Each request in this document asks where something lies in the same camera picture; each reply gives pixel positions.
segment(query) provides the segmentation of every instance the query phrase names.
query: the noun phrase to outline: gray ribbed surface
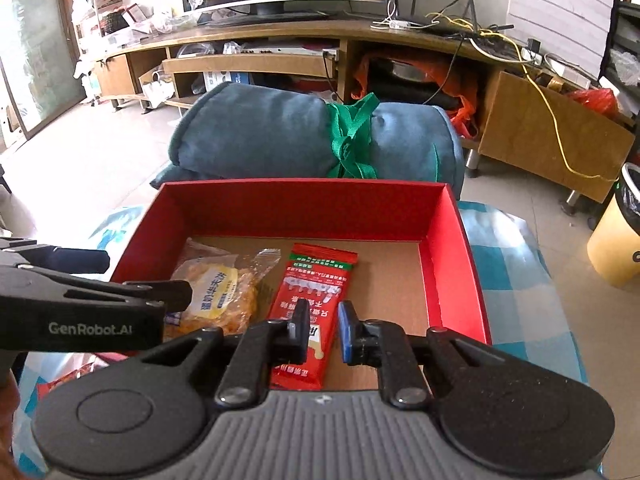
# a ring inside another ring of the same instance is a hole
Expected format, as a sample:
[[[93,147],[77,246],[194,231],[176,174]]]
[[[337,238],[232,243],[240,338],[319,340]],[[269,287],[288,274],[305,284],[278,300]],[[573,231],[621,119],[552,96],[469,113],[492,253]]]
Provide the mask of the gray ribbed surface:
[[[145,480],[503,478],[453,451],[425,414],[389,407],[378,392],[272,391],[258,408],[220,416],[194,453]]]

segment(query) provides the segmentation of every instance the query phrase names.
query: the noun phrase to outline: red cardboard box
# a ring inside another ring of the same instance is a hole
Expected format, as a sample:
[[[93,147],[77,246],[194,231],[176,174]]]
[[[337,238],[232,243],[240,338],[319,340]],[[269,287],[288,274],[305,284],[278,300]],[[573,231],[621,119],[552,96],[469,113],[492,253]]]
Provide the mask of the red cardboard box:
[[[215,180],[164,184],[112,280],[166,280],[187,237],[236,254],[280,248],[264,279],[277,290],[294,242],[358,253],[347,292],[360,319],[409,334],[447,326],[490,344],[471,250],[445,184],[348,179]],[[263,305],[256,319],[266,315]],[[375,371],[349,368],[337,344],[324,381],[376,388]]]

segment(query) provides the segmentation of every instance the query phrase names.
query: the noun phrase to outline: yellow cable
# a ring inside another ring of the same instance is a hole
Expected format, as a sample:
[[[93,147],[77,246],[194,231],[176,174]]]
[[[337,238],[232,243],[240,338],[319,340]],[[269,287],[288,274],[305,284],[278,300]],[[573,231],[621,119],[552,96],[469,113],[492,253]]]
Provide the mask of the yellow cable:
[[[449,23],[453,23],[460,27],[467,28],[468,30],[474,30],[473,25],[467,20],[464,20],[463,18],[455,18],[452,20],[449,16],[446,16],[441,12],[431,12],[430,14],[426,15],[427,18],[429,16],[434,16],[432,21],[439,18],[445,18]],[[566,168],[574,175],[580,176],[582,178],[599,178],[604,180],[605,182],[615,182],[617,180],[616,178],[606,178],[600,174],[587,175],[587,174],[581,173],[580,171],[576,171],[574,170],[574,168],[571,167],[571,165],[569,164],[569,161],[566,159],[566,155],[564,153],[564,146],[562,145],[562,139],[560,138],[560,128],[558,127],[558,118],[556,118],[556,114],[554,113],[553,108],[551,107],[551,104],[549,104],[549,101],[546,98],[544,92],[541,90],[540,86],[538,86],[537,83],[533,81],[533,79],[529,75],[529,72],[527,71],[526,62],[524,61],[524,59],[522,59],[522,54],[520,53],[520,47],[518,46],[518,44],[508,36],[505,36],[500,32],[493,32],[492,30],[489,30],[487,28],[479,29],[478,33],[481,36],[497,36],[498,38],[501,38],[502,40],[507,41],[508,43],[511,43],[513,47],[516,49],[516,53],[518,54],[518,60],[520,61],[520,65],[525,74],[525,77],[533,85],[536,91],[540,94],[540,97],[542,97],[542,100],[545,102],[546,108],[549,110],[549,113],[551,114],[551,118],[554,120],[554,128],[556,130],[556,139],[558,140],[558,146],[560,148],[560,153],[562,155],[562,161],[564,162],[564,165],[566,166]]]

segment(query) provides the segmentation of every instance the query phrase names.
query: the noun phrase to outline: human hand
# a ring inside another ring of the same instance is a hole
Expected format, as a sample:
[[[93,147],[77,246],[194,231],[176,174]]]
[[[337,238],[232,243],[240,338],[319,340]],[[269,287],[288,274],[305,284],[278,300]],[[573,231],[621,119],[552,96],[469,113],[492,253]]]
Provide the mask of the human hand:
[[[14,411],[20,403],[18,386],[11,372],[0,378],[0,384],[0,480],[26,480],[9,454]]]

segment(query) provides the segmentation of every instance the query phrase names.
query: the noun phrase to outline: green bow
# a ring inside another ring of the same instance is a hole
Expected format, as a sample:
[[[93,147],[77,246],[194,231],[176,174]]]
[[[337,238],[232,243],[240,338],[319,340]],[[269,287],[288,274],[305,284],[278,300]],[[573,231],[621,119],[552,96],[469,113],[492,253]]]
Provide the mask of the green bow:
[[[331,149],[338,164],[327,174],[330,178],[377,178],[369,164],[371,115],[380,101],[368,94],[354,105],[329,103]]]

